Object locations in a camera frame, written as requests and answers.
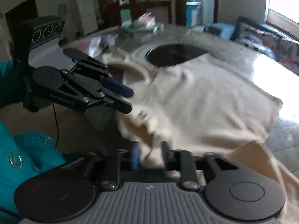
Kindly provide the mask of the black speaker box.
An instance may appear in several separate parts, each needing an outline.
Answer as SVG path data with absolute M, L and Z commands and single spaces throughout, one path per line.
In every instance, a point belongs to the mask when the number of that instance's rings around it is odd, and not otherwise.
M 21 38 L 34 49 L 52 39 L 58 38 L 63 30 L 65 20 L 56 16 L 44 16 L 21 23 Z

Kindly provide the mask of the butterfly pillow upright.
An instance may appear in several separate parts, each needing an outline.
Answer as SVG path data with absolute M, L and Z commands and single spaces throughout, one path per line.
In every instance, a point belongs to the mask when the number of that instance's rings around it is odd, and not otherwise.
M 278 63 L 289 70 L 298 71 L 298 41 L 279 38 L 271 49 Z

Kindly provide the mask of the teal jacket sleeve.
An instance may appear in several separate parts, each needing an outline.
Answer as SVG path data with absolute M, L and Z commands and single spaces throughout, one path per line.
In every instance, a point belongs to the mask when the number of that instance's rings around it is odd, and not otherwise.
M 21 103 L 26 86 L 13 60 L 1 63 L 1 108 Z M 12 136 L 1 125 L 1 223 L 19 223 L 15 190 L 26 180 L 66 163 L 54 139 L 36 131 Z

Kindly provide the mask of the stack of books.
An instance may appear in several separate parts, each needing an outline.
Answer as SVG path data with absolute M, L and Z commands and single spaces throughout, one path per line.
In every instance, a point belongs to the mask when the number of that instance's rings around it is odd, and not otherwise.
M 146 12 L 134 21 L 126 21 L 121 28 L 128 34 L 156 33 L 164 31 L 164 24 L 156 22 L 156 17 Z

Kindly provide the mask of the crumpled plastic bag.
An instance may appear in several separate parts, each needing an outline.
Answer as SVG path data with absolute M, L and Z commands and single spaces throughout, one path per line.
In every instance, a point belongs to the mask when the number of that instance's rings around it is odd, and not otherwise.
M 118 35 L 115 34 L 104 34 L 92 38 L 87 50 L 88 55 L 91 57 L 97 57 L 102 53 L 115 49 L 117 39 Z

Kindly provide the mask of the dark wooden cabinet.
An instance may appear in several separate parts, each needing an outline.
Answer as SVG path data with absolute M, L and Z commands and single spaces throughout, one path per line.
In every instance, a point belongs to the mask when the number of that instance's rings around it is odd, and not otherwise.
M 98 0 L 99 28 L 122 25 L 134 21 L 145 12 L 151 12 L 157 21 L 173 22 L 172 1 L 152 0 Z

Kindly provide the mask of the butterfly pillow left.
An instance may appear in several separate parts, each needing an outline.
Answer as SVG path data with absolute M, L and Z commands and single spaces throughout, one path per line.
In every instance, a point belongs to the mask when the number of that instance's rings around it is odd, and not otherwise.
M 260 52 L 275 51 L 279 38 L 270 32 L 259 30 L 241 22 L 237 29 L 235 42 Z

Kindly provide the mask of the cream knit garment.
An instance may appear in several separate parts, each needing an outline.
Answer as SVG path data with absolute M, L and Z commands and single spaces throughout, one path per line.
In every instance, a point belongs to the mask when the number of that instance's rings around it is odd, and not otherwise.
M 142 166 L 164 166 L 164 141 L 197 156 L 219 154 L 276 181 L 286 195 L 279 221 L 298 223 L 298 178 L 265 145 L 281 99 L 210 54 L 161 68 L 123 50 L 102 60 L 122 69 L 123 84 L 134 90 L 132 111 L 118 114 L 118 125 L 124 138 L 140 142 Z

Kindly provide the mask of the blue sectional sofa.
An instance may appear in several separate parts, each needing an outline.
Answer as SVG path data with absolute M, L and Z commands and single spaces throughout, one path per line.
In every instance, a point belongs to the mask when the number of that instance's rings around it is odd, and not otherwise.
M 251 25 L 251 26 L 253 26 L 253 27 L 255 27 L 259 30 L 263 30 L 263 31 L 266 31 L 266 32 L 273 33 L 278 38 L 281 38 L 281 39 L 286 38 L 286 39 L 289 39 L 289 40 L 293 40 L 289 36 L 287 36 L 286 34 L 280 32 L 279 30 L 277 30 L 277 29 L 275 29 L 275 28 L 273 28 L 269 25 L 262 24 L 262 23 L 256 23 L 253 20 L 250 20 L 250 19 L 245 18 L 245 17 L 239 17 L 238 22 L 237 22 L 236 25 L 228 24 L 228 23 L 214 23 L 212 25 L 206 26 L 204 28 L 204 31 L 208 32 L 208 33 L 211 33 L 211 34 L 214 34 L 214 35 L 217 35 L 217 36 L 219 36 L 220 38 L 223 38 L 223 39 L 228 39 L 228 40 L 231 40 L 231 41 L 235 41 L 237 29 L 238 29 L 239 24 L 241 22 L 249 24 L 249 25 Z M 262 53 L 262 54 L 276 60 L 273 51 L 268 51 L 268 52 L 257 51 L 257 52 Z

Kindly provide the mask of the light blue box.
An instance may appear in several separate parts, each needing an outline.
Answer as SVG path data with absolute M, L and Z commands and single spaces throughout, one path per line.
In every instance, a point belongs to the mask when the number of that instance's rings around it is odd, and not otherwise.
M 200 23 L 201 2 L 188 1 L 186 3 L 186 27 L 195 27 Z

